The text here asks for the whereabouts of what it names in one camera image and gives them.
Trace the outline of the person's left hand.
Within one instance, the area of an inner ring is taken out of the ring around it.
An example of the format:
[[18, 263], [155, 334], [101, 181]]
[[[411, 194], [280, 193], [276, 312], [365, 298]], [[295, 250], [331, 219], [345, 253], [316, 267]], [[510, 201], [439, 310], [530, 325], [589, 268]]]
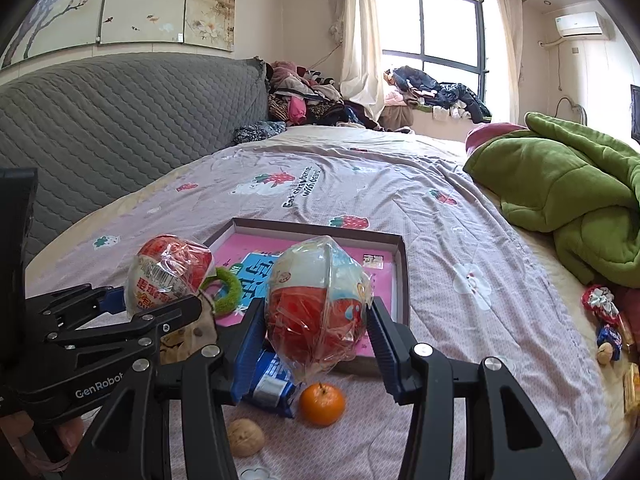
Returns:
[[56, 428], [58, 436], [54, 438], [54, 442], [61, 443], [68, 453], [57, 462], [44, 456], [43, 448], [34, 433], [34, 422], [25, 412], [2, 417], [1, 430], [20, 460], [24, 471], [29, 477], [37, 477], [44, 472], [57, 474], [68, 467], [70, 459], [84, 436], [85, 424], [81, 417], [77, 417]]

